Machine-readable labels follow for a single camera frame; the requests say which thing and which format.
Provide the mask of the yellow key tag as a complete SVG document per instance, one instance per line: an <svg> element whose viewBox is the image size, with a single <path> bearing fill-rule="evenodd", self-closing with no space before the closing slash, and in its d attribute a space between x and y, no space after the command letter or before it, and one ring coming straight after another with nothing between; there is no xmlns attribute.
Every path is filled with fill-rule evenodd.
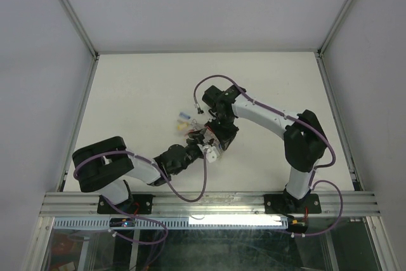
<svg viewBox="0 0 406 271"><path fill-rule="evenodd" d="M182 121L182 120L177 120L177 130L178 131L183 131L185 129L187 129L189 127L189 123L186 121Z"/></svg>

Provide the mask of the blue key tag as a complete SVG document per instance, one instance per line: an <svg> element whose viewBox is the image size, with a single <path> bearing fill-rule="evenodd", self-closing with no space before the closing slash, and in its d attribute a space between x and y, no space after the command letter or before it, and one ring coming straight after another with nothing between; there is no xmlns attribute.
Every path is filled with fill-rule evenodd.
<svg viewBox="0 0 406 271"><path fill-rule="evenodd" d="M180 112L180 113L179 113L179 116L182 117L182 118L184 118L184 119L186 119L186 120L189 120L189 119L191 118L188 114L186 114L186 113L184 113L184 112Z"/></svg>

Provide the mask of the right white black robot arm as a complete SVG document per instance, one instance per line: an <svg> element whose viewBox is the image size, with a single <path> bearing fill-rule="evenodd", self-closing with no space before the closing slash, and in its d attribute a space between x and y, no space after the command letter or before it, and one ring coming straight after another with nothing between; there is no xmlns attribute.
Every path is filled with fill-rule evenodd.
<svg viewBox="0 0 406 271"><path fill-rule="evenodd" d="M291 212L305 207L316 167L327 148L327 139L317 116L310 110L295 114L273 109L249 98L246 91L236 85L224 91L211 86L205 90L202 101L214 116L210 128L217 137L220 133L236 133L234 120L242 118L283 140L285 159L291 170L278 205Z"/></svg>

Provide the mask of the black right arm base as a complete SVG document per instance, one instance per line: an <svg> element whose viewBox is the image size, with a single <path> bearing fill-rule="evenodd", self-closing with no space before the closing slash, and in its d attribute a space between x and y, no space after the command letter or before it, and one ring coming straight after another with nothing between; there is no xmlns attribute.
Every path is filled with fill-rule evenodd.
<svg viewBox="0 0 406 271"><path fill-rule="evenodd" d="M265 194L265 213L288 215L318 215L322 212L321 203L317 194L307 194L303 199L297 200L289 194Z"/></svg>

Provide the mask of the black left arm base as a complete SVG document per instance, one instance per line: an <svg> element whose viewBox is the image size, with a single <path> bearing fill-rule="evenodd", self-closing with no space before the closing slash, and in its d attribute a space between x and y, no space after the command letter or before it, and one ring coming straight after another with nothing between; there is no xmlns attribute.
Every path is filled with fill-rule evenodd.
<svg viewBox="0 0 406 271"><path fill-rule="evenodd" d="M116 208L132 215L150 215L152 213L153 199L154 195L152 194L132 193L131 199L116 205ZM118 214L101 195L99 196L97 213L99 215Z"/></svg>

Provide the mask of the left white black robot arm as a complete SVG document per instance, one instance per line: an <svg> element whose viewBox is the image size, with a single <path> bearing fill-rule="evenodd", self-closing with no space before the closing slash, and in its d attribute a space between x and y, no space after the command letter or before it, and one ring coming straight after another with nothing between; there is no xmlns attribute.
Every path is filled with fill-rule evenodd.
<svg viewBox="0 0 406 271"><path fill-rule="evenodd" d="M203 129L190 133L185 146L174 144L152 159L135 154L127 148L123 137L115 136L76 150L72 154L73 176L81 192L98 192L116 211L125 213L132 208L133 198L124 176L153 187L166 184L182 201L197 202L206 191L207 165L220 155L218 142L214 138L206 139ZM188 199L173 187L171 177L198 159L204 161L202 190L197 198Z"/></svg>

